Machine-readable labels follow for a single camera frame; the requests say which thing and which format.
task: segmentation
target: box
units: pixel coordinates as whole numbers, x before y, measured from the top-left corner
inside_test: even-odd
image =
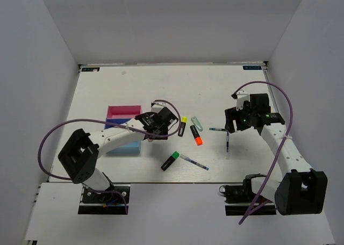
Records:
[[[107,123],[123,124],[134,118],[136,115],[142,114],[142,109],[141,105],[109,106],[107,112]],[[105,129],[111,127],[112,126],[110,125],[105,125]],[[111,150],[108,154],[139,154],[140,152],[141,141],[137,141]]]

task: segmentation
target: orange cap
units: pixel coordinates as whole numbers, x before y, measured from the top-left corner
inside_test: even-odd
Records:
[[[197,138],[195,138],[195,141],[196,141],[196,144],[197,144],[198,146],[200,146],[200,145],[203,144],[203,141],[202,141],[202,139],[200,138],[200,136],[197,137]]]

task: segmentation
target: blue box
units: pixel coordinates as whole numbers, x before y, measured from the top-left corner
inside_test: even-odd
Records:
[[[123,124],[131,119],[106,119],[107,123]],[[110,125],[105,125],[105,129],[111,128]],[[139,154],[141,152],[141,141],[132,142],[130,144],[123,145],[119,148],[107,152],[107,154]]]

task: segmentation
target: table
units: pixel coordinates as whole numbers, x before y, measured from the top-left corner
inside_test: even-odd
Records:
[[[242,182],[247,174],[266,174],[273,154],[254,129],[230,135],[230,151],[226,152],[226,133],[209,131],[224,127],[224,110],[235,106],[231,97],[240,85],[254,80],[265,81],[262,70],[243,70],[240,65],[215,66],[103,66],[99,71],[80,72],[68,114],[68,120],[90,118],[105,120],[109,105],[141,105],[150,111],[151,101],[172,102],[181,116],[188,117],[184,136],[168,140],[142,142],[136,156],[102,156],[97,168],[114,183],[231,183]],[[269,93],[267,85],[253,84],[249,93]],[[204,144],[197,146],[190,131],[191,117],[196,116],[204,127],[200,132]],[[72,132],[102,130],[104,125],[77,122],[64,127],[54,158],[52,173],[67,176],[57,154]],[[209,167],[206,171],[182,159],[176,160],[165,172],[164,161],[178,151]],[[279,167],[271,176],[282,179]]]

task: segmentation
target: gray wall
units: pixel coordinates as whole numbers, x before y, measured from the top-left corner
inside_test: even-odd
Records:
[[[79,64],[269,60],[301,0],[44,0]]]
[[[44,134],[63,120],[77,65],[42,0],[0,0],[0,244],[21,244]],[[51,166],[57,136],[44,152]]]
[[[302,0],[269,63],[271,80],[293,104],[298,148],[327,174],[325,212],[337,244],[344,244],[343,12],[342,0]],[[284,99],[277,98],[288,115]]]

